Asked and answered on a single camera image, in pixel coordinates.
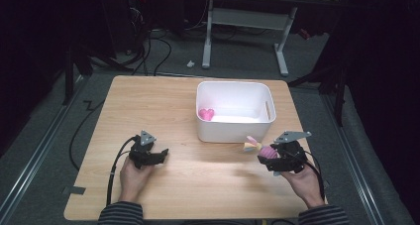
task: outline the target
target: white plastic bin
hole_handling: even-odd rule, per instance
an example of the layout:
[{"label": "white plastic bin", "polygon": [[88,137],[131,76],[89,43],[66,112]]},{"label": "white plastic bin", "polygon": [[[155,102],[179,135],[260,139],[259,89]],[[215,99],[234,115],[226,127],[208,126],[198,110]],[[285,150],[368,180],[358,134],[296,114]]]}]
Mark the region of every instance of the white plastic bin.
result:
[{"label": "white plastic bin", "polygon": [[[208,121],[201,109],[214,110]],[[197,87],[198,138],[209,143],[244,143],[247,136],[263,140],[275,120],[269,88],[256,82],[203,81]]]}]

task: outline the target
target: wrist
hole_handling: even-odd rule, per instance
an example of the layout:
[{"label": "wrist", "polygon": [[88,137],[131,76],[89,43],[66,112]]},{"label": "wrist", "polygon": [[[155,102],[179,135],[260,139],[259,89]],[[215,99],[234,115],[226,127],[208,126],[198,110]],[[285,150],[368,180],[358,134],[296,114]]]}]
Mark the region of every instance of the wrist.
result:
[{"label": "wrist", "polygon": [[305,204],[308,207],[308,209],[325,205],[325,202],[321,198],[321,196],[304,198],[303,201],[305,202]]},{"label": "wrist", "polygon": [[121,192],[120,197],[118,198],[118,201],[138,203],[138,197],[139,195],[137,193]]}]

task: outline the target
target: striped sleeve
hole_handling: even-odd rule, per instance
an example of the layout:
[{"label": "striped sleeve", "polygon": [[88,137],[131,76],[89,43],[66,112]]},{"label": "striped sleeve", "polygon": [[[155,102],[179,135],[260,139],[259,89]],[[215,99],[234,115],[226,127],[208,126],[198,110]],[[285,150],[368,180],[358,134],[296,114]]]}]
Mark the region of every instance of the striped sleeve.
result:
[{"label": "striped sleeve", "polygon": [[299,225],[350,224],[343,208],[324,205],[299,213]]},{"label": "striped sleeve", "polygon": [[98,225],[106,224],[142,225],[142,205],[121,201],[106,206],[101,212]]}]

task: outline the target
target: desk leg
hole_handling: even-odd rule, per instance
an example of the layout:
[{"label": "desk leg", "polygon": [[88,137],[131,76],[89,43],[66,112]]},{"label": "desk leg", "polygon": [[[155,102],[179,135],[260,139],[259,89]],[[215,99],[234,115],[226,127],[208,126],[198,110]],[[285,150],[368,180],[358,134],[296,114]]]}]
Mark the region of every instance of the desk leg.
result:
[{"label": "desk leg", "polygon": [[213,21],[213,0],[209,0],[209,10],[207,14],[207,36],[206,36],[206,42],[204,43],[203,64],[202,64],[203,68],[210,67],[212,21]]},{"label": "desk leg", "polygon": [[284,44],[286,43],[291,25],[293,24],[296,11],[297,11],[297,7],[293,7],[291,9],[288,15],[284,30],[283,30],[283,35],[281,36],[281,41],[279,44],[274,44],[275,55],[277,56],[278,67],[280,68],[280,74],[282,76],[288,76],[287,65],[286,65],[286,61],[284,60],[284,55],[283,55],[283,47],[284,47]]}]

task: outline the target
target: person's right hand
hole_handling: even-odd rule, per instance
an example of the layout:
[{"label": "person's right hand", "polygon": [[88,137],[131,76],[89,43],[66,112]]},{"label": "person's right hand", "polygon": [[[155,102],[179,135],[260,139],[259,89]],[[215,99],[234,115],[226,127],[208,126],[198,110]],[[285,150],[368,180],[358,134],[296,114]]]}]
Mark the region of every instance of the person's right hand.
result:
[{"label": "person's right hand", "polygon": [[311,167],[304,165],[303,171],[299,173],[284,171],[281,175],[287,179],[293,191],[303,199],[308,208],[325,205],[321,197],[318,177]]}]

